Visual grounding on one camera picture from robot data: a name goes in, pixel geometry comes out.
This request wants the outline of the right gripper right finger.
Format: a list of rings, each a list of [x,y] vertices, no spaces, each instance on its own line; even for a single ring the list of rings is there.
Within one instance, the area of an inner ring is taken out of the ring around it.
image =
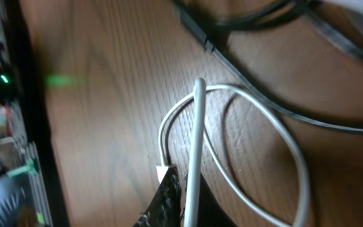
[[[204,176],[200,175],[198,227],[237,227],[224,212],[210,190]]]

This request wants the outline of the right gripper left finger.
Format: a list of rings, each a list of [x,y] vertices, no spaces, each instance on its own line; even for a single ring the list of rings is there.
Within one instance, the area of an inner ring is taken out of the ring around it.
[[[133,227],[175,227],[181,225],[182,190],[176,168],[170,167],[148,208]]]

